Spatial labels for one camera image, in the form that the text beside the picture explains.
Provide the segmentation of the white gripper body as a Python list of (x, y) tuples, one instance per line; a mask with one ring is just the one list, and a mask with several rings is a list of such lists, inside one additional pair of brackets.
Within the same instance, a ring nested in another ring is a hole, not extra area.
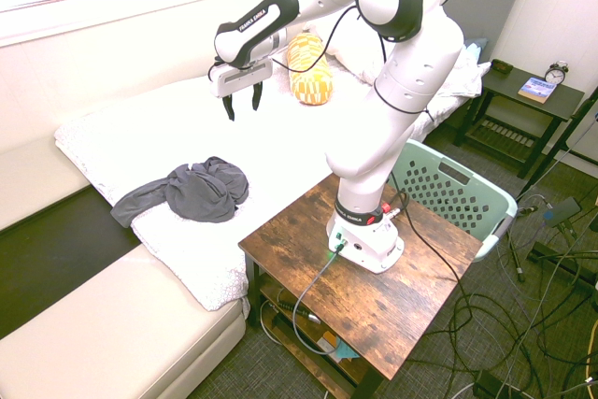
[(220, 64), (210, 71), (210, 92), (217, 98), (223, 98), (260, 83), (272, 74), (273, 64), (270, 59), (263, 59), (245, 69)]

